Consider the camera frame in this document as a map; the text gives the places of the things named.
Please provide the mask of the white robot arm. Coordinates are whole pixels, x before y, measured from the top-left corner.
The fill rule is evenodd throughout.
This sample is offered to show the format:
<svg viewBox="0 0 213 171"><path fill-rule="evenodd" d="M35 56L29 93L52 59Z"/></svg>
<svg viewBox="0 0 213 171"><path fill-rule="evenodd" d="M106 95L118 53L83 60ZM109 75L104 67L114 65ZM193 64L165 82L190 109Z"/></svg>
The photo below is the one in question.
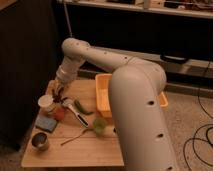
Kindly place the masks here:
<svg viewBox="0 0 213 171"><path fill-rule="evenodd" d="M108 97L126 171L180 171L158 100L166 85L164 69L151 61L110 52L67 38L56 80L75 80L89 62L111 74Z"/></svg>

